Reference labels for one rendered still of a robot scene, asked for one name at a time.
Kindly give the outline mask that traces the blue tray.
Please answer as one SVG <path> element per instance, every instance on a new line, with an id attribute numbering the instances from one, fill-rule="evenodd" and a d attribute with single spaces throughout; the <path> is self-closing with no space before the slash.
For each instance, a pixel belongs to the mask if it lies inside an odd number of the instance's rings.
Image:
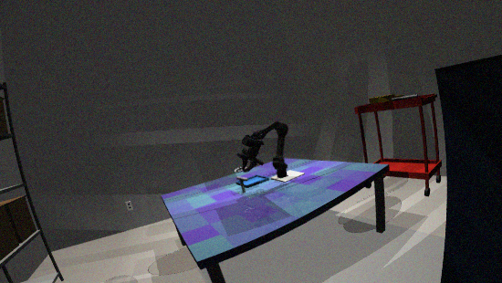
<path id="1" fill-rule="evenodd" d="M 253 176 L 253 177 L 250 177 L 247 179 L 248 179 L 247 181 L 243 180 L 245 188 L 248 188 L 248 187 L 251 187 L 251 186 L 257 185 L 259 183 L 263 183 L 265 181 L 270 180 L 270 178 L 267 176 L 259 176 L 259 175 L 256 175 L 256 176 Z M 240 180 L 236 181 L 236 184 L 240 185 L 241 184 Z"/>

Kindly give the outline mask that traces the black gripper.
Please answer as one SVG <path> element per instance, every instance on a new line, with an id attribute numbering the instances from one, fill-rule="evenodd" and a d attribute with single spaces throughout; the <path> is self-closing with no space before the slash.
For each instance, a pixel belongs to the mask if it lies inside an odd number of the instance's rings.
<path id="1" fill-rule="evenodd" d="M 249 170 L 249 171 L 250 171 L 252 168 L 254 168 L 254 167 L 257 165 L 257 163 L 258 163 L 259 165 L 262 165 L 262 166 L 263 166 L 264 162 L 256 158 L 256 156 L 259 154 L 258 150 L 255 150 L 255 149 L 253 149 L 253 148 L 250 148 L 250 149 L 248 149 L 248 150 L 249 150 L 248 155 L 245 155 L 245 154 L 243 154 L 243 153 L 241 153 L 241 152 L 238 152 L 238 153 L 237 153 L 237 155 L 236 155 L 236 156 L 238 156 L 239 158 L 241 158 L 241 159 L 242 159 L 242 161 L 243 161 L 243 169 L 242 169 L 242 170 L 244 170 L 244 169 L 246 168 L 246 165 L 247 165 L 247 163 L 248 163 L 248 160 L 250 160 L 250 165 L 249 165 L 249 167 L 248 167 L 248 170 Z M 252 162 L 251 162 L 251 161 L 252 161 Z"/>

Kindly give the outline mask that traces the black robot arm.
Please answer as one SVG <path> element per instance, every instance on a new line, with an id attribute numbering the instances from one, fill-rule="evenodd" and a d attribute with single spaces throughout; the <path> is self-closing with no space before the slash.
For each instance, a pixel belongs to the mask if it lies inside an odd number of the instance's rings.
<path id="1" fill-rule="evenodd" d="M 273 157 L 273 166 L 275 170 L 277 170 L 277 177 L 283 178 L 287 177 L 287 165 L 284 163 L 285 159 L 283 157 L 284 154 L 284 146 L 285 146 L 285 137 L 288 132 L 288 126 L 285 123 L 279 121 L 272 121 L 266 127 L 261 130 L 254 131 L 251 136 L 246 135 L 242 140 L 242 143 L 245 146 L 251 147 L 255 150 L 260 149 L 261 144 L 264 145 L 262 140 L 266 137 L 267 133 L 272 131 L 273 129 L 277 130 L 278 141 L 277 141 L 277 155 Z M 256 141 L 255 141 L 256 140 Z"/>

